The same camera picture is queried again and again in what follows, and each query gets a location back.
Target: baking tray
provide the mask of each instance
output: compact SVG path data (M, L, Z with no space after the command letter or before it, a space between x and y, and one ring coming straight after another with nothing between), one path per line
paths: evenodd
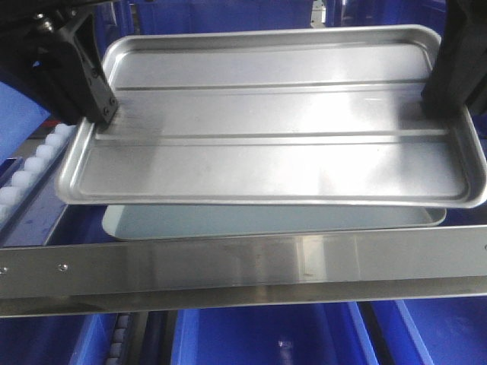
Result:
M103 228L119 240L427 227L446 210L333 205L110 205Z
M420 26L134 36L107 52L120 102L84 120L71 204L472 207L485 159L468 112L432 119L440 40Z

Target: blue container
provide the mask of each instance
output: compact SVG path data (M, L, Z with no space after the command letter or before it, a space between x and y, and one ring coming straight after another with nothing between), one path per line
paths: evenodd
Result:
M328 27L421 24L437 33L444 30L445 0L328 0Z
M172 365L377 365L356 303L187 309Z
M1 365L103 365L116 314L0 319Z
M396 365L487 363L487 298L373 303Z
M0 163L9 158L48 115L31 99L0 82Z
M309 28L313 0L134 1L141 34Z

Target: white roller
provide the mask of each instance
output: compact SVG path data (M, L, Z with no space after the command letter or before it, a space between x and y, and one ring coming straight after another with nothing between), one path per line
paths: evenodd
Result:
M75 128L74 125L66 125L61 123L54 128L54 133L57 135L62 135L65 138L67 138L71 135L74 128Z
M4 186L0 189L0 205L16 205L22 199L22 189L18 186Z
M12 175L12 186L18 186L23 189L30 188L36 181L36 175L30 171L17 171Z
M44 160L52 160L55 154L55 148L53 146L49 146L48 144L42 144L36 149L36 156L43 158Z
M25 160L24 170L32 173L42 173L46 168L47 161L40 157L29 157Z
M58 135L56 133L51 133L46 137L46 144L53 146L56 150L60 149L65 141L66 137L64 135Z

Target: metal rail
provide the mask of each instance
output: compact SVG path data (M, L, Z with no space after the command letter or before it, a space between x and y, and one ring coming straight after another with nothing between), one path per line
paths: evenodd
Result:
M487 226L0 249L0 316L487 294Z

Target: screw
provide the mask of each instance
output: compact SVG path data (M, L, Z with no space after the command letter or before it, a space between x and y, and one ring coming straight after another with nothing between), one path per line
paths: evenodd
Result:
M58 270L59 271L68 271L68 269L69 269L68 264L59 264L58 265Z

